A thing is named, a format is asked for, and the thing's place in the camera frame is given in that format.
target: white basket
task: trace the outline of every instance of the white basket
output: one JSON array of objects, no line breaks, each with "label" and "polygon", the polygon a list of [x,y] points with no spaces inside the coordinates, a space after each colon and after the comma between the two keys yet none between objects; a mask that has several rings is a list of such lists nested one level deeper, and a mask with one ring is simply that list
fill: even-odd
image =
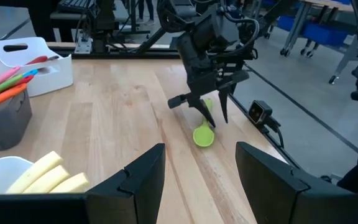
[{"label": "white basket", "polygon": [[0,194],[4,194],[32,164],[17,156],[0,158]]},{"label": "white basket", "polygon": [[[26,45],[24,50],[6,52],[7,45]],[[21,66],[18,74],[39,69],[38,74],[27,85],[29,96],[37,96],[54,90],[68,87],[73,84],[73,70],[71,68],[71,55],[59,56],[56,60],[33,65],[25,65],[39,56],[59,56],[48,48],[41,37],[27,37],[13,40],[0,40],[0,74],[15,66]]]}]

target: wooden table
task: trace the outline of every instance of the wooden table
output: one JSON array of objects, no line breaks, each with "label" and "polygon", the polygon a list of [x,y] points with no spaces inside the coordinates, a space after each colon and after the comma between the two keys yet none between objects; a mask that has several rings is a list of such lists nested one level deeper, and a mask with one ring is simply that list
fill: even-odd
[{"label": "wooden table", "polygon": [[202,115],[167,99],[187,93],[180,60],[73,60],[75,84],[31,98],[33,117],[21,143],[2,156],[36,161],[54,150],[71,174],[86,172],[91,186],[115,174],[158,142],[166,144],[166,171],[158,223],[256,223],[234,158],[237,141],[281,159],[229,100],[224,122],[213,99],[215,142],[192,140]]}]

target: gray floor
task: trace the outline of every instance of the gray floor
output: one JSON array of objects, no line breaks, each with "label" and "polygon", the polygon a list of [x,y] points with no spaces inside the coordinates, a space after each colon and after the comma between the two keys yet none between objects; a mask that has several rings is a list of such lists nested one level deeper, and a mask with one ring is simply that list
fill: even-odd
[{"label": "gray floor", "polygon": [[[27,18],[26,9],[0,7],[0,38]],[[159,28],[156,13],[155,21],[154,26],[141,29],[155,32]],[[279,51],[287,34],[275,29],[270,40],[259,39],[259,59],[248,64],[358,147],[358,102],[350,99],[355,81],[350,73],[357,62],[351,62],[336,84],[329,85],[342,55],[320,47],[313,58],[302,57],[299,51],[306,40],[300,39],[291,55],[282,57]],[[34,35],[32,25],[27,24],[11,38]],[[175,35],[167,34],[157,43],[169,44]],[[145,35],[130,39],[141,43]],[[356,163],[357,154],[350,147],[255,74],[237,86],[235,96],[246,108],[252,100],[264,100],[273,108],[274,117],[282,124],[285,149],[309,173],[344,175]]]}]

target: gray bin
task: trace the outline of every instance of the gray bin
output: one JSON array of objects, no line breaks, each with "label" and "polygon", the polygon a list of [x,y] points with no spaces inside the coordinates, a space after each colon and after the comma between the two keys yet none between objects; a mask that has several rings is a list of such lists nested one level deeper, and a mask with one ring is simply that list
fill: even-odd
[{"label": "gray bin", "polygon": [[0,151],[22,140],[31,116],[27,90],[0,104]]}]

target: green toy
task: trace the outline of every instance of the green toy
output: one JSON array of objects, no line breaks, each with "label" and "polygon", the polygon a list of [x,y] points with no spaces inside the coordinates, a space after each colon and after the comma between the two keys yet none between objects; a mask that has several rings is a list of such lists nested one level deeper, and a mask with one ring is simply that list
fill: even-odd
[{"label": "green toy", "polygon": [[[209,111],[212,109],[212,100],[210,98],[204,100]],[[199,147],[208,147],[212,145],[215,134],[209,127],[208,121],[203,118],[203,124],[193,131],[193,140]]]},{"label": "green toy", "polygon": [[12,87],[23,78],[23,74],[16,75],[0,84],[0,92]]}]

